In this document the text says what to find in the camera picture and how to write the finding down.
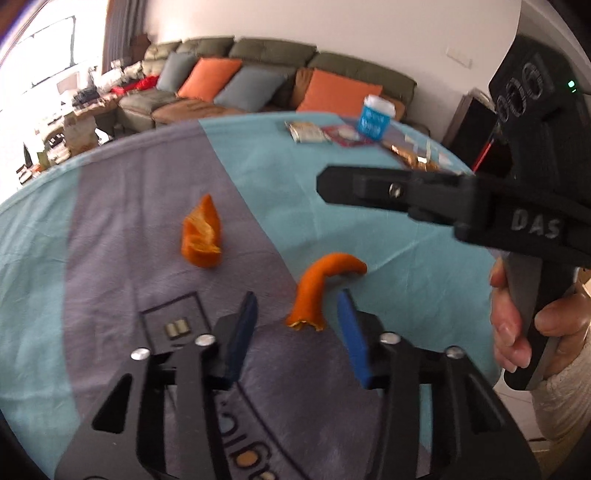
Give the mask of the person's right hand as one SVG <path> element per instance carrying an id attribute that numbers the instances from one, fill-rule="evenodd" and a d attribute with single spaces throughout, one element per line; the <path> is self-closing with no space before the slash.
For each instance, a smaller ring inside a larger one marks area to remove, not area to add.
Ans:
<path id="1" fill-rule="evenodd" d="M 494 357 L 502 368 L 515 372 L 529 366 L 532 348 L 522 335 L 522 318 L 511 298 L 502 259 L 491 270 L 490 285 Z M 579 292 L 559 299 L 542 309 L 534 323 L 541 334 L 560 340 L 544 373 L 548 379 L 566 369 L 583 350 L 590 326 L 590 299 Z"/>

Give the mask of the cream knitted sleeve forearm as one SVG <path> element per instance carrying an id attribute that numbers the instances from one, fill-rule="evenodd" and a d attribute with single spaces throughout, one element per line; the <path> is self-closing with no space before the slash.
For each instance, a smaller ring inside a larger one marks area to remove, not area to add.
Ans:
<path id="1" fill-rule="evenodd" d="M 578 439 L 590 423 L 590 348 L 532 393 L 536 420 L 547 440 Z"/>

